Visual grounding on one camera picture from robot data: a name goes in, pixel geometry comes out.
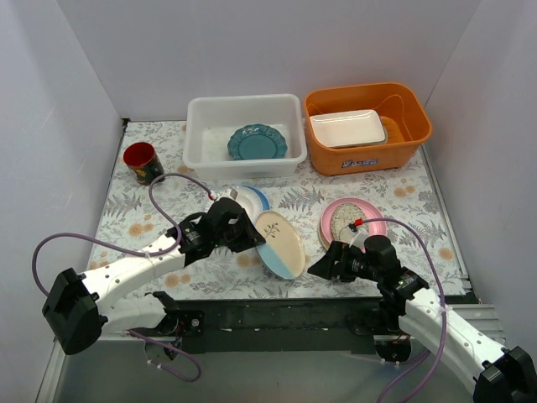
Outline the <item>blue round plate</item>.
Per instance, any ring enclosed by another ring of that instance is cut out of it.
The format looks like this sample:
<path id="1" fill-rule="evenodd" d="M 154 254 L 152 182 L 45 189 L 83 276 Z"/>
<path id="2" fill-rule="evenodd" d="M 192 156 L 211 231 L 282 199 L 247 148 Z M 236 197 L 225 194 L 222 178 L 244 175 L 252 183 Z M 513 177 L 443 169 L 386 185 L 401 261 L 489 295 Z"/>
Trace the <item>blue round plate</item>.
<path id="1" fill-rule="evenodd" d="M 263 211 L 268 211 L 271 209 L 271 206 L 270 206 L 270 203 L 269 203 L 269 199 L 265 196 L 265 194 L 263 192 L 261 192 L 258 188 L 256 187 L 253 187 L 253 186 L 247 186 L 247 185 L 243 185 L 243 187 L 246 187 L 248 188 L 249 190 L 253 191 L 256 193 L 256 195 L 258 196 L 258 198 L 260 199 L 261 201 L 261 204 L 262 204 L 262 210 Z"/>

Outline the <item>pale peach bottom plate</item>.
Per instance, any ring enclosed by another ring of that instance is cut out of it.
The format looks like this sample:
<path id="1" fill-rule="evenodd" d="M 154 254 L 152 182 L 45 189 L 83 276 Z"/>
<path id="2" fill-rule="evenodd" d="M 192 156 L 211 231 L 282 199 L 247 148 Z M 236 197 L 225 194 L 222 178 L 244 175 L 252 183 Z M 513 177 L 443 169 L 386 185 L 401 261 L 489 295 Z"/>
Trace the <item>pale peach bottom plate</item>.
<path id="1" fill-rule="evenodd" d="M 261 212 L 255 228 L 265 243 L 257 246 L 263 266 L 284 280 L 294 280 L 305 268 L 305 249 L 291 223 L 274 211 Z"/>

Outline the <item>white deep plate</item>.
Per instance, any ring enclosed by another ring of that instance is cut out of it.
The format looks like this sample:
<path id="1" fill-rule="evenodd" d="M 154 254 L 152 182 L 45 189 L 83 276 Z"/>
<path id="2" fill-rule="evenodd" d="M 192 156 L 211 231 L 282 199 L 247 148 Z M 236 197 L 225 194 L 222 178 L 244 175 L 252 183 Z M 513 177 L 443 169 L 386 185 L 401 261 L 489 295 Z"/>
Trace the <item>white deep plate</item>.
<path id="1" fill-rule="evenodd" d="M 262 212 L 263 206 L 261 204 L 260 199 L 255 192 L 249 190 L 246 187 L 234 187 L 236 187 L 239 192 L 237 203 L 246 211 L 251 222 L 255 224 L 259 214 Z"/>

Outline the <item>teal scalloped plate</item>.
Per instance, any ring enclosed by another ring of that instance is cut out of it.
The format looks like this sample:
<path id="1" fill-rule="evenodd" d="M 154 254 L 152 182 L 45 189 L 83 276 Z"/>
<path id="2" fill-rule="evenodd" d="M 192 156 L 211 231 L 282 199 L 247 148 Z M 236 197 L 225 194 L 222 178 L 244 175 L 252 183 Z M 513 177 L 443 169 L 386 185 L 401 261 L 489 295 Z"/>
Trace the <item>teal scalloped plate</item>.
<path id="1" fill-rule="evenodd" d="M 285 137 L 279 130 L 261 123 L 236 130 L 227 143 L 233 160 L 283 159 L 288 151 Z"/>

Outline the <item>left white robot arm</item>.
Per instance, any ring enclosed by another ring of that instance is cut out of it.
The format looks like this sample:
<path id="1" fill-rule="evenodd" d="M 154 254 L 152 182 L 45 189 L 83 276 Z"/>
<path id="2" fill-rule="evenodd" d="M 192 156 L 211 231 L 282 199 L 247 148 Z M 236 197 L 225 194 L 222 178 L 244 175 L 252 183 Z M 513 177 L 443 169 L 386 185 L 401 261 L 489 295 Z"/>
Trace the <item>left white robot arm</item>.
<path id="1" fill-rule="evenodd" d="M 136 300 L 127 295 L 153 280 L 209 257 L 214 249 L 239 253 L 264 244 L 247 212 L 223 197 L 208 212 L 189 215 L 148 247 L 97 270 L 58 274 L 42 309 L 63 352 L 80 353 L 103 334 L 147 329 L 175 333 L 180 308 L 164 291 Z"/>

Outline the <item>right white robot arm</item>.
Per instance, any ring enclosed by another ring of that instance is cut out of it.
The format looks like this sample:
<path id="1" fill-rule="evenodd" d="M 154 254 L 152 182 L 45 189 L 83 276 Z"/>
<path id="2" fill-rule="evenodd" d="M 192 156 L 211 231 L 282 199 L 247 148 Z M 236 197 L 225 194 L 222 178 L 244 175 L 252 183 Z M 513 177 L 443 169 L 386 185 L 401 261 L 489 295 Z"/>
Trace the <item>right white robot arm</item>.
<path id="1" fill-rule="evenodd" d="M 371 280 L 382 295 L 381 327 L 422 343 L 472 393 L 476 402 L 534 402 L 536 370 L 522 348 L 505 348 L 452 310 L 428 283 L 399 261 L 390 240 L 374 235 L 362 249 L 332 242 L 308 269 L 325 280 Z"/>

